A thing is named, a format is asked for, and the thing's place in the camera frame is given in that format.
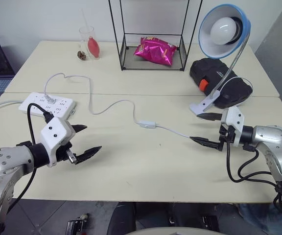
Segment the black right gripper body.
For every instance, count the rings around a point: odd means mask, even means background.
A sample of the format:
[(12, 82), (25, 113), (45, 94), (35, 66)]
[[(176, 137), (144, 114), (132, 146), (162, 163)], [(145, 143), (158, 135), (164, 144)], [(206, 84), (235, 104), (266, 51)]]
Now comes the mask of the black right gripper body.
[(221, 124), (219, 134), (219, 150), (223, 149), (224, 143), (233, 143), (235, 140), (235, 128), (231, 125), (224, 127), (224, 125)]

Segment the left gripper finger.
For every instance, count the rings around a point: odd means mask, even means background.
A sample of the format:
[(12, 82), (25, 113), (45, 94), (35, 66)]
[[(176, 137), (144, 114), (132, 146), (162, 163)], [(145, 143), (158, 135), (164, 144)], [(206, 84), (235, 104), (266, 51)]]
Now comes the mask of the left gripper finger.
[(86, 125), (82, 125), (82, 124), (76, 124), (76, 125), (72, 125), (72, 129), (74, 133), (78, 133), (82, 130), (85, 130), (86, 128), (88, 128)]
[(93, 147), (91, 149), (88, 149), (86, 151), (84, 151), (83, 154), (79, 155), (79, 156), (76, 156), (75, 155), (75, 158), (76, 158), (76, 161), (75, 161), (75, 165), (81, 163), (81, 162), (84, 162), (88, 159), (90, 159), (92, 156), (94, 156), (100, 149), (102, 148), (102, 146), (97, 146), (97, 147)]

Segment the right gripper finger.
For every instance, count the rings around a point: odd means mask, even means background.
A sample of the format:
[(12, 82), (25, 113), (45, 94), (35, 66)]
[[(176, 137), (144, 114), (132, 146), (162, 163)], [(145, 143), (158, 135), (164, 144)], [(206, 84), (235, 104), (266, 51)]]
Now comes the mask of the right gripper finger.
[(202, 138), (202, 137), (190, 137), (190, 139), (205, 147), (213, 148), (216, 150), (223, 149), (223, 143), (221, 142), (213, 142), (208, 140), (207, 138)]
[(210, 120), (210, 121), (216, 121), (216, 120), (222, 120), (222, 114), (221, 113), (201, 113), (196, 115), (198, 118)]

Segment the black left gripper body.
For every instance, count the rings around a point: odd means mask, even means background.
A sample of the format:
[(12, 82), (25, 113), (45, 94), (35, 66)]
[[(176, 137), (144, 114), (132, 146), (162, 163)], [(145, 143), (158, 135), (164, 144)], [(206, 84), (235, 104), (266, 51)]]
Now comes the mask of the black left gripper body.
[(69, 141), (65, 145), (61, 145), (56, 150), (57, 162), (69, 160), (72, 164), (76, 164), (77, 162), (76, 154), (72, 153), (71, 147), (72, 147), (72, 144)]

